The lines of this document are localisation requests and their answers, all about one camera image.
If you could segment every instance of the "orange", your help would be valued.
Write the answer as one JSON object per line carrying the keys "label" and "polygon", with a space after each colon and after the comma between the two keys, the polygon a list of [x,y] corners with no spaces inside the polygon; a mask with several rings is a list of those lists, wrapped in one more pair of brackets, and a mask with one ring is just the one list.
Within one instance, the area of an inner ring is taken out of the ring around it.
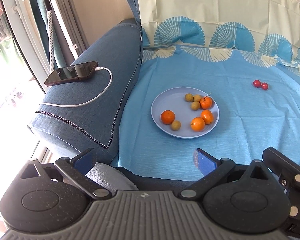
{"label": "orange", "polygon": [[172,124],[175,117],[176,116],[175,116],[174,112],[172,112],[170,110],[166,110],[166,111],[163,111],[162,114],[161,114],[161,121],[164,124]]}
{"label": "orange", "polygon": [[202,109],[209,109],[212,106],[212,99],[210,97],[201,98],[200,106]]}
{"label": "orange", "polygon": [[205,126],[204,120],[201,117],[195,117],[194,119],[192,119],[190,125],[191,125],[191,129],[196,132],[200,132],[201,130],[203,130]]}
{"label": "orange", "polygon": [[213,114],[210,110],[203,110],[201,112],[201,118],[204,120],[205,124],[211,124],[213,122]]}

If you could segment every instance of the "white charging cable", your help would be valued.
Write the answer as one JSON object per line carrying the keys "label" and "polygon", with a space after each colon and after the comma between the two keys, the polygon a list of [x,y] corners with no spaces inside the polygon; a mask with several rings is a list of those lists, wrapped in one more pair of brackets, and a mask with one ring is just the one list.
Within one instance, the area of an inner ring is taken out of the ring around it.
{"label": "white charging cable", "polygon": [[44,102],[41,102],[40,105],[59,106],[59,107],[78,107],[78,106],[85,106],[85,105],[93,102],[97,98],[101,97],[104,94],[104,92],[107,91],[107,89],[110,87],[111,82],[112,82],[112,73],[111,73],[110,69],[108,69],[106,67],[96,67],[95,71],[99,71],[99,70],[103,70],[103,69],[105,69],[105,70],[107,70],[109,72],[109,74],[110,74],[110,81],[109,81],[109,84],[106,86],[106,88],[99,95],[97,95],[95,98],[89,100],[88,102],[85,102],[85,103],[82,103],[82,104],[78,104],[78,105],[56,105],[56,104],[44,103]]}

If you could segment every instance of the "smartphone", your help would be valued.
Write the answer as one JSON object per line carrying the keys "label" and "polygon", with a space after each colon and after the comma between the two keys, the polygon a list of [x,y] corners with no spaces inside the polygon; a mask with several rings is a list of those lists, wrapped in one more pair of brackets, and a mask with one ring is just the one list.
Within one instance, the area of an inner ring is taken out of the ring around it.
{"label": "smartphone", "polygon": [[98,67],[98,62],[92,61],[69,67],[57,68],[47,77],[44,84],[49,87],[83,81],[92,77],[96,67]]}

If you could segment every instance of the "plate rim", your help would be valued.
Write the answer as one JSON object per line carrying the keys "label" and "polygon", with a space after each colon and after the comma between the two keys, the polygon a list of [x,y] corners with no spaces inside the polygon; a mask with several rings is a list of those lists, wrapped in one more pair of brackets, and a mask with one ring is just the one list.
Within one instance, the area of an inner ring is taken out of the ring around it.
{"label": "plate rim", "polygon": [[181,139],[194,139],[194,138],[201,137],[201,136],[206,135],[206,134],[208,134],[209,132],[211,132],[211,131],[215,128],[215,126],[217,125],[217,123],[219,122],[219,117],[220,117],[220,111],[219,111],[218,104],[216,103],[216,101],[215,101],[212,97],[211,97],[211,98],[212,98],[212,100],[214,101],[214,103],[215,103],[215,105],[216,105],[216,107],[217,107],[217,110],[218,110],[218,116],[217,116],[216,122],[214,123],[212,129],[211,129],[210,131],[208,131],[207,133],[205,133],[205,134],[200,134],[200,135],[190,136],[190,137],[178,136],[178,135],[175,135],[175,134],[172,134],[172,133],[169,133],[169,132],[165,131],[164,129],[162,129],[162,128],[157,124],[157,122],[155,121],[155,119],[154,119],[154,117],[153,117],[153,111],[152,111],[154,102],[156,101],[156,99],[157,99],[161,94],[165,93],[166,91],[169,91],[169,90],[171,90],[171,89],[176,89],[176,88],[191,88],[191,89],[198,90],[198,91],[200,91],[200,92],[202,92],[202,93],[208,95],[206,92],[204,92],[204,91],[202,91],[202,90],[200,90],[200,89],[197,89],[197,88],[192,88],[192,87],[174,87],[174,88],[169,88],[169,89],[167,89],[167,90],[161,92],[159,95],[157,95],[157,96],[155,97],[155,99],[153,100],[153,102],[152,102],[152,104],[151,104],[151,117],[152,117],[152,120],[154,121],[154,123],[155,123],[162,131],[164,131],[164,132],[167,133],[168,135],[171,135],[171,136],[176,137],[176,138],[181,138]]}

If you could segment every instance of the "red cherry tomato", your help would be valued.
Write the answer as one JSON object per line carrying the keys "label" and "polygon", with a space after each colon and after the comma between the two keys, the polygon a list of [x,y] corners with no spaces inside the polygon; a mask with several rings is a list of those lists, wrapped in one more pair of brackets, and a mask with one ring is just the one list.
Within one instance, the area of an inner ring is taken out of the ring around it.
{"label": "red cherry tomato", "polygon": [[268,88],[269,88],[269,86],[268,86],[268,84],[267,83],[262,83],[261,84],[261,88],[263,89],[263,90],[267,90]]}
{"label": "red cherry tomato", "polygon": [[256,79],[254,82],[253,82],[253,86],[255,86],[256,88],[259,88],[261,86],[261,81]]}

